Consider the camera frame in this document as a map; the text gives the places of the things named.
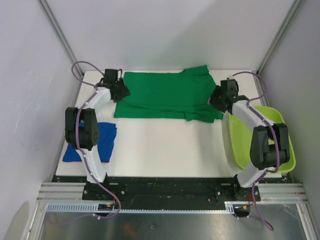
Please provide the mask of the green t shirt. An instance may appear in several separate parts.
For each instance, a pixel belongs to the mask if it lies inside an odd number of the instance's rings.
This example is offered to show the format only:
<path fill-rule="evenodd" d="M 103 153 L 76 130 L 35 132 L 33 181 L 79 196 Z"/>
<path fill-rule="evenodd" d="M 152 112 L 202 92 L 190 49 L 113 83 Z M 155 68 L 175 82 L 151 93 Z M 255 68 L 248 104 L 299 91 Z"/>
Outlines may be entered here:
<path fill-rule="evenodd" d="M 216 83 L 206 65 L 176 73 L 130 72 L 123 76 L 130 96 L 118 102 L 115 118 L 182 119 L 213 123 L 223 113 L 209 103 Z"/>

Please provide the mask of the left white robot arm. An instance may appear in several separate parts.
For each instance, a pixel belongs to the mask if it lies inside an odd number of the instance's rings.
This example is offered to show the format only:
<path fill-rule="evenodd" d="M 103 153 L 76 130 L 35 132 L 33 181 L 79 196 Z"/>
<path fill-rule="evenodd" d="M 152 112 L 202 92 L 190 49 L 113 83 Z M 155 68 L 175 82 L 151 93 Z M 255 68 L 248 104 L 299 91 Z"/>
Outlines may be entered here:
<path fill-rule="evenodd" d="M 80 156 L 87 181 L 96 184 L 93 194 L 100 200 L 110 196 L 111 188 L 103 183 L 107 173 L 101 167 L 98 152 L 97 113 L 108 102 L 118 103 L 128 96 L 130 91 L 123 80 L 123 70 L 106 69 L 101 80 L 93 86 L 92 94 L 79 107 L 65 110 L 65 140 Z"/>

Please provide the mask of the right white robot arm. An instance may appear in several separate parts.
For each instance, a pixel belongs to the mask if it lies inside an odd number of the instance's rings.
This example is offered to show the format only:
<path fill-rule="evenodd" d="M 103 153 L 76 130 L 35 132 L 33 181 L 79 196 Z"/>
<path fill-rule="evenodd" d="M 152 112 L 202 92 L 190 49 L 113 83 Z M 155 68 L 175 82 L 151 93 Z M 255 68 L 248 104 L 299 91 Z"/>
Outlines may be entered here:
<path fill-rule="evenodd" d="M 255 195 L 255 186 L 268 173 L 277 173 L 280 166 L 290 160 L 288 127 L 270 120 L 251 106 L 246 96 L 239 95 L 235 79 L 222 80 L 209 103 L 217 110 L 235 116 L 250 130 L 250 162 L 233 177 L 230 188 L 231 196 L 242 201 L 249 194 Z"/>

